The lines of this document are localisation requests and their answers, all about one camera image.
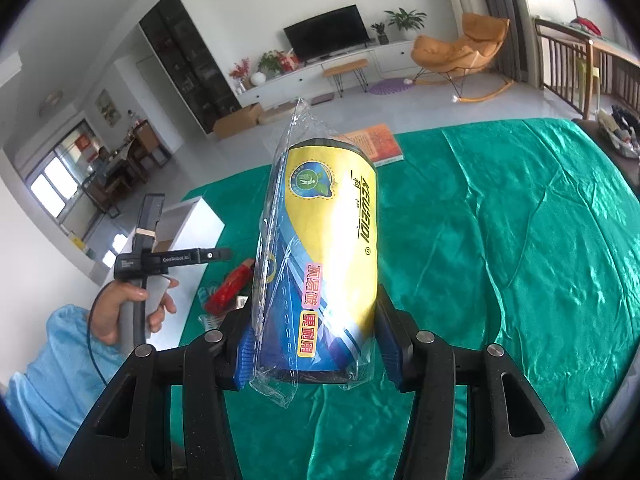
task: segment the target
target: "bolt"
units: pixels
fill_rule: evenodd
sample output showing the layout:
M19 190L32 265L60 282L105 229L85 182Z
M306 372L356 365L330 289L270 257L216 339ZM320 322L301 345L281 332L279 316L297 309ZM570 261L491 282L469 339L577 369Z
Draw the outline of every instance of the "bolt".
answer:
M504 355L504 348L502 348L498 343L491 343L486 351L489 352L489 355L494 357L502 357Z
M151 354L151 349L151 345L143 344L136 346L134 352L138 357L147 357Z
M222 332L220 332L220 330L209 330L204 335L204 341L207 343L218 343L222 341Z
M415 338L421 343L433 343L436 341L436 336L433 335L433 332L429 332L428 330L420 330L415 335Z

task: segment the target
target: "red book cover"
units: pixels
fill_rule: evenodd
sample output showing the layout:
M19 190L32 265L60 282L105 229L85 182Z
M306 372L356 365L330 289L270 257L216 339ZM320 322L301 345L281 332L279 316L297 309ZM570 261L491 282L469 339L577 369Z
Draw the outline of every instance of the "red book cover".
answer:
M344 134L337 139L358 146L376 167L396 160L404 160L402 150L386 124L376 124L376 126Z

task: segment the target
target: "blue sleeve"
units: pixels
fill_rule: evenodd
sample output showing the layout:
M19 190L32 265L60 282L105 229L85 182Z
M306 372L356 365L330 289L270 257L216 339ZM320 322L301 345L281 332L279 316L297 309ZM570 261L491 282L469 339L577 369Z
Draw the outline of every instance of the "blue sleeve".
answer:
M47 343L24 374L9 380L4 403L44 458L58 465L104 384L86 346L86 316L78 306L59 308L47 321ZM95 361L109 381L124 358L92 336Z

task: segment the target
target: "hand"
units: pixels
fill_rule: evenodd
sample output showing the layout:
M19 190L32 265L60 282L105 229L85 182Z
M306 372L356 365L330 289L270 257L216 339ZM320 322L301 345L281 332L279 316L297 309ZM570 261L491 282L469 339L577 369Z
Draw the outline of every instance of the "hand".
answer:
M170 278L169 288L178 286L178 280ZM113 280L104 289L94 308L94 316L91 322L91 333L107 345L115 345L119 341L118 316L120 307L127 301L143 301L148 298L148 292L131 283ZM165 310L171 314L176 313L174 300L165 294L158 305L158 309L146 318L151 332L158 332L162 328Z

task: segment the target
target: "purple rug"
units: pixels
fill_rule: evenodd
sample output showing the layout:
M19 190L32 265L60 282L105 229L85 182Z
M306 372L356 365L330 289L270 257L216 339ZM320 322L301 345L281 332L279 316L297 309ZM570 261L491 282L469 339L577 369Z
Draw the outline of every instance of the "purple rug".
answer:
M369 92L373 95L389 95L397 94L398 92L404 92L413 88L415 85L405 85L404 77L395 77L392 79L383 79L378 81L374 85L371 85Z

